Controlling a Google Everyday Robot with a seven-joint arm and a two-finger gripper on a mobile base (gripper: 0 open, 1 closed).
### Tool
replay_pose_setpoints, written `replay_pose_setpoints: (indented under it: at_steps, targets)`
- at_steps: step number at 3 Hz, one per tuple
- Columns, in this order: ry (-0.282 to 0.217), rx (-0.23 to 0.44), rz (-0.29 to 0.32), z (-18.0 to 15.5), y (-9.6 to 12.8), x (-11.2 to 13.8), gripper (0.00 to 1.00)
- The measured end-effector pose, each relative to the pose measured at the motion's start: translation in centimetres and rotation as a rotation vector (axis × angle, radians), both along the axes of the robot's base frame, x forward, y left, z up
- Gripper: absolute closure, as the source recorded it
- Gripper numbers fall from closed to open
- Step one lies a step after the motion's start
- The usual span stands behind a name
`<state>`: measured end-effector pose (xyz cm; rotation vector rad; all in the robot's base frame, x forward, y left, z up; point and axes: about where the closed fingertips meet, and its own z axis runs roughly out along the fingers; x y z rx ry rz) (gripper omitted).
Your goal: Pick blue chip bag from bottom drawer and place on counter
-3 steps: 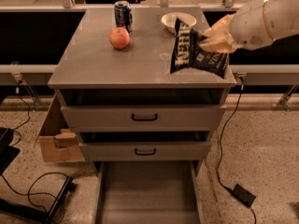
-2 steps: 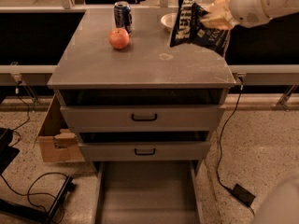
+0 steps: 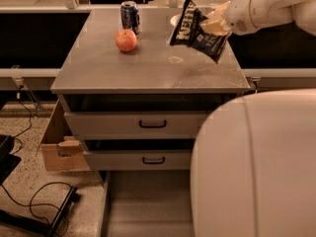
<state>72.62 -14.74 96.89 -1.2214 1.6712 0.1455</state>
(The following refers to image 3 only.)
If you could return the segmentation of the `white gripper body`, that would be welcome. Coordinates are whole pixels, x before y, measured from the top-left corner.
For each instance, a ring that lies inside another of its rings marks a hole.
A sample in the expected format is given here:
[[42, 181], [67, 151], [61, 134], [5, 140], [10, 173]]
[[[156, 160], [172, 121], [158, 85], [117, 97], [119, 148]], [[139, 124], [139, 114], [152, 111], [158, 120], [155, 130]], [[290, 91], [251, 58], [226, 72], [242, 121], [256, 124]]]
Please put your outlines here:
[[231, 32], [238, 36], [255, 33], [257, 0], [232, 0], [224, 12], [224, 18]]

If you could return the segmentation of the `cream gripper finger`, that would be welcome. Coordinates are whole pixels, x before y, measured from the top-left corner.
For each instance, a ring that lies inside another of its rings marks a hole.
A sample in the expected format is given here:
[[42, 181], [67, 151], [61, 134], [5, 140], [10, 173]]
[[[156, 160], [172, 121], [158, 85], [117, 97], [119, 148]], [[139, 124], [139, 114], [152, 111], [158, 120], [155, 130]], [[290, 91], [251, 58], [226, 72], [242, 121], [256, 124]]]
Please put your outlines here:
[[217, 6], [213, 11], [208, 13], [206, 16], [209, 19], [222, 17], [224, 15], [224, 12], [226, 11], [226, 9], [228, 8], [229, 5], [230, 5], [230, 1], [227, 1], [227, 2]]
[[216, 36], [226, 36], [231, 33], [229, 26], [224, 18], [207, 19], [200, 24], [205, 33], [214, 34]]

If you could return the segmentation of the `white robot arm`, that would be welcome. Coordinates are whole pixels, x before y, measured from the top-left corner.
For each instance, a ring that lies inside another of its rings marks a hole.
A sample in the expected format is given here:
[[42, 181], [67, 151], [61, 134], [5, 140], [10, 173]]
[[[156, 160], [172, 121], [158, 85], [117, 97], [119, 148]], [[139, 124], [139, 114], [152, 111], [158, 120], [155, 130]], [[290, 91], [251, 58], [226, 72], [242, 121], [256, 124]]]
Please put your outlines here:
[[[315, 0], [233, 0], [225, 20], [242, 67], [314, 67]], [[191, 201], [195, 237], [316, 237], [316, 92], [215, 110], [197, 134]]]

